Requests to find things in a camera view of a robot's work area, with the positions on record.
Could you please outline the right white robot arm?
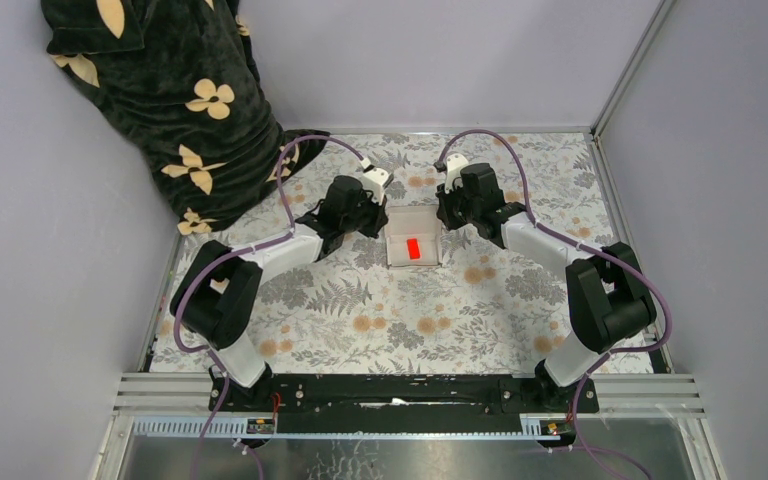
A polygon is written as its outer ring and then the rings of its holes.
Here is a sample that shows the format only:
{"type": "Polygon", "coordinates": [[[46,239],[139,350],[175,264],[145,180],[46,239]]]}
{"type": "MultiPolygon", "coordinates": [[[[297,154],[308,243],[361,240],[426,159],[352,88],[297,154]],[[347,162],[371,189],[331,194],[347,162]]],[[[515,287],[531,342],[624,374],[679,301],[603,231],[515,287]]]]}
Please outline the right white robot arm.
{"type": "Polygon", "coordinates": [[[557,412],[573,398],[572,384],[596,367],[617,343],[645,330],[656,308],[633,250],[624,243],[595,249],[575,242],[508,202],[495,171],[453,154],[435,169],[437,216],[449,230],[466,225],[497,247],[523,255],[563,278],[572,331],[535,369],[535,402],[557,412]]]}

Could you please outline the red rectangular block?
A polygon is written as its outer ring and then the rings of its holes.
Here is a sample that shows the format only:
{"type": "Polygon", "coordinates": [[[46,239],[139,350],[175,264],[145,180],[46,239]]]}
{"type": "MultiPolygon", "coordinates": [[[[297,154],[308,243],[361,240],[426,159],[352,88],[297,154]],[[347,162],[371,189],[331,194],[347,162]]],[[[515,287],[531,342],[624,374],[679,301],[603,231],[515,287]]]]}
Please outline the red rectangular block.
{"type": "Polygon", "coordinates": [[[409,238],[406,241],[406,247],[410,260],[419,260],[422,258],[419,240],[416,238],[409,238]]]}

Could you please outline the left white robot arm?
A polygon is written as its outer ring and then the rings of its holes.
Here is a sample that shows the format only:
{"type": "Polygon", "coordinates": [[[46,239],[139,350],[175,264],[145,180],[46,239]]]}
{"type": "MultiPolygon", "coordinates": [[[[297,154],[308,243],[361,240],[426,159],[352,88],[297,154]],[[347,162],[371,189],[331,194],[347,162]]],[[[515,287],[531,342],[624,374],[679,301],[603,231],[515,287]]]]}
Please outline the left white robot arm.
{"type": "Polygon", "coordinates": [[[325,259],[349,233],[378,236],[387,223],[386,189],[393,176],[374,167],[360,178],[339,175],[311,211],[289,232],[245,247],[205,243],[170,302],[173,333],[199,335],[224,376],[234,382],[232,398],[248,411],[269,401],[262,378],[268,365],[247,329],[262,284],[291,269],[325,259]]]}

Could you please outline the white cardboard paper box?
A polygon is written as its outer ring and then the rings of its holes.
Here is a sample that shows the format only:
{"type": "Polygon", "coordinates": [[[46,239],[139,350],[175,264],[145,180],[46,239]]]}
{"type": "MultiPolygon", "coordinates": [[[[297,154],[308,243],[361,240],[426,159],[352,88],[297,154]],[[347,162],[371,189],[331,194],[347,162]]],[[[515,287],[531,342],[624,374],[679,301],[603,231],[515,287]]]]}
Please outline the white cardboard paper box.
{"type": "Polygon", "coordinates": [[[442,265],[442,223],[431,205],[394,206],[386,210],[387,266],[390,269],[442,265]]]}

